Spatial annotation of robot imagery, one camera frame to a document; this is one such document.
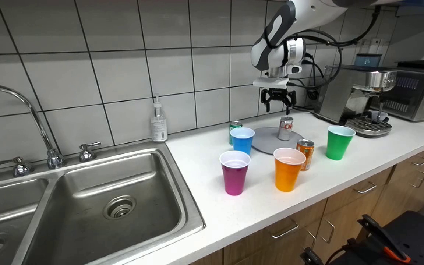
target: faucet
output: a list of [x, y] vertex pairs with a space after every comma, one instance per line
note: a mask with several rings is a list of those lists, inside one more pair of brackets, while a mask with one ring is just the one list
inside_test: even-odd
[[60, 168], [63, 166], [63, 156], [54, 148], [54, 144], [50, 141], [42, 123], [39, 122], [38, 116], [36, 116], [36, 112], [32, 106], [32, 103], [20, 92], [8, 88], [8, 87], [3, 87], [0, 85], [0, 92], [4, 92], [4, 94], [10, 94], [13, 97], [16, 97], [19, 101], [22, 101], [29, 110], [31, 110], [31, 115], [38, 126], [38, 132], [47, 147], [47, 168], [48, 169], [56, 169], [56, 168]]

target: kitchen appliance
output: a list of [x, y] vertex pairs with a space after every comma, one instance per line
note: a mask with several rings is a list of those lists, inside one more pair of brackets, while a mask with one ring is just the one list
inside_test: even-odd
[[341, 66], [328, 85], [313, 91], [309, 106], [315, 116], [331, 123], [344, 123], [359, 135], [381, 137], [391, 125], [381, 109], [368, 112], [369, 98], [379, 101], [379, 95], [393, 88], [394, 78], [396, 72], [387, 67]]
[[424, 120], [424, 60], [399, 63], [394, 88], [382, 94], [382, 110], [402, 119]]

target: sink basin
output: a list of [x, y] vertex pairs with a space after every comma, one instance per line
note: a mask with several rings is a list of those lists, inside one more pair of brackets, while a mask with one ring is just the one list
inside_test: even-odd
[[11, 262], [45, 185], [45, 179], [0, 184], [0, 265]]
[[23, 263], [131, 260], [203, 225], [166, 145], [139, 148], [57, 178]]

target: white countertop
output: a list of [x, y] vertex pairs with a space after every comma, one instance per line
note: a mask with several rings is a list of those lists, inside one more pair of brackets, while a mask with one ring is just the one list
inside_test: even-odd
[[[273, 187], [273, 159], [251, 150], [244, 191], [223, 191], [218, 156], [229, 150], [228, 125], [173, 135], [167, 147], [191, 190], [206, 228], [131, 263], [190, 263], [269, 224], [298, 212], [394, 163], [424, 150], [424, 122], [390, 119], [391, 131], [381, 138], [354, 137], [343, 160], [325, 157], [328, 122], [310, 113], [293, 113], [294, 131], [315, 143], [309, 171], [301, 171], [291, 193]], [[278, 115], [244, 120], [245, 126], [276, 126]]]

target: white bottle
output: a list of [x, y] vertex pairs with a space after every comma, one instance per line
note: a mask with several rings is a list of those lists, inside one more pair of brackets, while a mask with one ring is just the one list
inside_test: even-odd
[[153, 100], [154, 113], [150, 119], [150, 131], [151, 141], [166, 141], [167, 140], [167, 128], [166, 118], [163, 116], [162, 103], [159, 101], [159, 95], [154, 95]]

